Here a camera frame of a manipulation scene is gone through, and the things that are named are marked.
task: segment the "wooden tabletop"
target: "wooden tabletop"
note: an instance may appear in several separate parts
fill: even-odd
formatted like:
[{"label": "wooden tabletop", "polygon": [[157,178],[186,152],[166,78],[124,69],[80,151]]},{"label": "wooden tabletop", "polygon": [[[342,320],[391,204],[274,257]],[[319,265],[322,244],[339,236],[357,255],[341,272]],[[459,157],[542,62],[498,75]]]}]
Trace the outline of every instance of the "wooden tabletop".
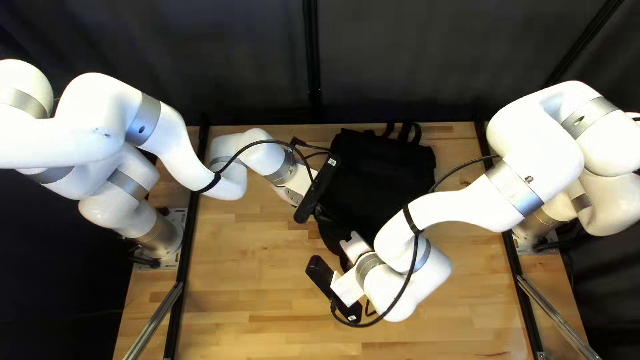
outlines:
[{"label": "wooden tabletop", "polygon": [[[473,123],[421,126],[421,143],[436,154],[436,177],[480,157]],[[289,141],[295,135],[327,147],[342,127],[380,134],[385,125],[261,128],[279,140]],[[209,139],[249,128],[212,127]],[[195,139],[197,128],[189,132]],[[310,159],[316,169],[322,162],[323,156]],[[175,183],[160,161],[158,169],[161,178],[150,202],[186,207],[189,192]],[[469,166],[444,181],[438,191],[460,189],[482,173],[482,164]],[[200,198],[179,359],[531,358],[500,234],[458,222],[430,227],[426,236],[452,262],[447,282],[403,322],[352,329],[333,319],[326,297],[305,274],[311,255],[321,255],[334,269],[339,269],[337,257],[324,247],[313,219],[297,224],[293,212],[254,172],[249,172],[247,193],[238,201]],[[534,284],[560,299],[562,314],[584,331],[559,256],[529,256],[528,261],[523,266],[538,276]],[[133,271],[114,359],[127,352],[175,276],[175,270]],[[545,276],[553,281],[547,284]],[[168,318],[142,359],[162,359],[167,323]]]}]

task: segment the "black rod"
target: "black rod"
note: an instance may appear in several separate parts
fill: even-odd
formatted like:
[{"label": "black rod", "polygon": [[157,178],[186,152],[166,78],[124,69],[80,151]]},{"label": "black rod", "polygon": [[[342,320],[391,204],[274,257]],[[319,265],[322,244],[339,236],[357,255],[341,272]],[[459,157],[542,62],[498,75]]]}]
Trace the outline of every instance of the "black rod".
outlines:
[{"label": "black rod", "polygon": [[562,76],[569,70],[573,63],[575,63],[578,57],[580,57],[585,48],[596,37],[598,32],[604,27],[607,21],[609,21],[611,15],[616,12],[624,1],[625,0],[607,0],[604,5],[602,5],[593,19],[589,21],[587,27],[584,28],[582,34],[580,34],[578,39],[569,48],[569,51],[564,55],[562,60],[560,60],[558,65],[556,65],[556,68],[551,72],[551,75],[549,75],[542,85],[542,88],[549,87],[562,79]]},{"label": "black rod", "polygon": [[[208,124],[209,122],[203,120],[202,123]],[[200,159],[200,161],[204,161],[208,139],[209,125],[200,125],[200,130],[198,132],[198,150],[196,152],[196,155],[198,155],[198,159]],[[184,307],[184,294],[187,292],[187,276],[189,273],[189,264],[191,261],[191,244],[193,243],[193,234],[195,232],[199,200],[200,194],[192,191],[191,195],[189,195],[187,219],[184,224],[184,233],[182,235],[180,263],[178,264],[178,274],[176,275],[176,282],[181,282],[184,284],[184,291],[182,291],[171,308],[169,327],[167,329],[166,340],[164,343],[164,360],[174,360],[175,352],[178,349],[180,319],[182,318],[182,308]]]},{"label": "black rod", "polygon": [[[489,141],[486,139],[484,121],[478,116],[475,116],[474,118],[476,136],[480,145],[480,153],[482,156],[490,155]],[[484,162],[485,170],[489,170],[492,166],[493,163],[491,159]],[[518,297],[518,305],[520,305],[520,311],[522,312],[522,319],[524,321],[525,330],[527,331],[527,337],[529,338],[529,345],[531,346],[534,358],[536,358],[536,354],[543,351],[542,341],[540,340],[540,334],[538,332],[538,326],[536,325],[536,319],[533,315],[533,308],[531,307],[529,296],[527,296],[524,290],[518,286],[518,275],[522,275],[522,267],[520,267],[518,252],[513,244],[511,230],[502,233],[502,241],[504,242],[504,250],[507,253],[507,260],[509,261],[509,268],[511,269],[511,276],[513,278],[513,286],[515,287],[516,295]]]},{"label": "black rod", "polygon": [[[480,155],[481,156],[491,155],[489,143],[486,141],[486,129],[484,128],[484,120],[482,120],[482,118],[478,116],[474,116],[474,127],[476,129],[478,144],[480,145]],[[483,163],[484,163],[485,170],[489,170],[493,166],[493,161],[491,159],[485,159]]]},{"label": "black rod", "polygon": [[302,0],[305,21],[305,47],[307,49],[307,95],[315,117],[322,109],[322,87],[320,84],[320,44],[318,42],[317,0]]},{"label": "black rod", "polygon": [[502,241],[504,242],[504,249],[507,252],[507,260],[509,261],[511,276],[513,277],[513,286],[515,287],[516,295],[518,297],[518,304],[520,305],[520,311],[522,312],[522,320],[524,321],[524,327],[527,331],[527,337],[529,338],[529,345],[531,346],[533,357],[536,358],[536,354],[544,351],[544,349],[542,347],[542,341],[540,340],[540,333],[538,332],[538,326],[536,325],[536,318],[533,315],[533,308],[531,307],[529,296],[518,286],[518,276],[522,275],[522,267],[520,267],[518,251],[516,250],[516,246],[513,244],[511,230],[507,230],[502,233]]}]

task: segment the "metal bracket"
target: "metal bracket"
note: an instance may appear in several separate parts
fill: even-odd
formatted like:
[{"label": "metal bracket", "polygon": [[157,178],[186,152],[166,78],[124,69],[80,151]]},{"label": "metal bracket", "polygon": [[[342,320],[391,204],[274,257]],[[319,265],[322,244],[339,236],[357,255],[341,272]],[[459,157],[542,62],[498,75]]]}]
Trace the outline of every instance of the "metal bracket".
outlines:
[{"label": "metal bracket", "polygon": [[[511,233],[511,237],[513,239],[513,245],[516,247],[516,251],[518,252],[518,255],[554,255],[559,253],[558,249],[546,249],[542,251],[535,251],[533,250],[534,244],[532,244],[531,242],[521,240],[513,232]],[[558,235],[556,234],[555,230],[551,230],[546,235],[546,237],[549,242],[558,241]]]},{"label": "metal bracket", "polygon": [[[175,225],[176,228],[178,229],[178,232],[180,234],[182,234],[182,232],[184,230],[184,225],[186,224],[186,221],[187,221],[187,208],[169,209],[169,215],[167,215],[166,218],[173,225]],[[182,245],[180,245],[178,250],[176,250],[175,253],[172,256],[169,256],[169,257],[164,258],[164,259],[159,259],[160,260],[160,267],[159,268],[152,268],[151,266],[148,266],[146,264],[139,264],[139,263],[136,263],[134,266],[138,270],[141,270],[141,271],[148,271],[148,270],[175,270],[176,268],[178,268],[178,263],[180,262],[180,253],[181,253],[181,251],[182,251]],[[136,257],[143,258],[143,259],[151,259],[150,257],[144,255],[144,253],[142,252],[142,249],[136,250],[134,255]]]}]

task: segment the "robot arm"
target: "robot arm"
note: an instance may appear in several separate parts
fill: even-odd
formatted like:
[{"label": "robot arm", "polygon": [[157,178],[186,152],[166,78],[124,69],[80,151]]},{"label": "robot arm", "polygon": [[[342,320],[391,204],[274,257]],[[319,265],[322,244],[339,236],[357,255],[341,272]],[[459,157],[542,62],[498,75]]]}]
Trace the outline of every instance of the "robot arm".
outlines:
[{"label": "robot arm", "polygon": [[[342,277],[334,275],[332,289],[346,305],[363,294],[378,313],[391,304],[412,260],[413,231],[408,217],[418,229],[463,221],[506,231],[574,182],[583,166],[605,176],[640,167],[640,129],[629,116],[577,81],[507,105],[490,121],[487,137],[502,161],[466,189],[431,193],[409,203],[408,216],[401,211],[380,229],[375,252],[365,250],[351,257],[356,261],[354,268]],[[351,241],[357,243],[357,236]],[[411,281],[385,317],[388,321],[411,315],[451,272],[449,260],[422,236],[417,252]]]},{"label": "robot arm", "polygon": [[[224,164],[213,163],[207,168],[200,162],[180,114],[119,80],[96,73],[78,76],[63,92],[55,116],[44,119],[51,111],[52,92],[38,69],[22,61],[2,60],[0,78],[2,93],[20,93],[31,99],[32,105],[39,104],[45,109],[38,113],[42,119],[36,119],[35,112],[29,111],[24,101],[7,96],[3,101],[0,99],[0,121],[5,129],[0,133],[0,151],[10,154],[0,158],[0,168],[16,168],[36,175],[47,168],[105,161],[116,155],[126,141],[157,155],[169,173],[190,190],[222,200],[236,200],[244,195],[246,176],[232,170],[236,164],[216,178],[214,171]],[[233,142],[219,140],[228,147],[215,149],[231,156],[230,152],[251,142],[272,137],[261,129],[251,129],[233,139]],[[301,176],[302,172],[294,176],[301,165],[276,144],[256,145],[242,153],[239,160],[278,186],[287,186],[287,182],[295,180],[291,186],[302,195],[310,186],[310,179]],[[95,188],[67,192],[80,198],[90,190]]]},{"label": "robot arm", "polygon": [[103,74],[83,74],[66,87],[53,118],[47,78],[18,60],[0,61],[0,168],[15,168],[48,189],[80,200],[80,213],[163,258],[180,245],[174,225],[145,199],[158,179],[138,152],[152,152],[185,187],[223,200],[246,190],[246,169],[264,175],[283,199],[303,195],[311,184],[303,165],[273,143],[244,151],[216,174],[240,148],[272,139],[261,129],[213,140],[209,168],[193,152],[180,114],[139,90]]}]

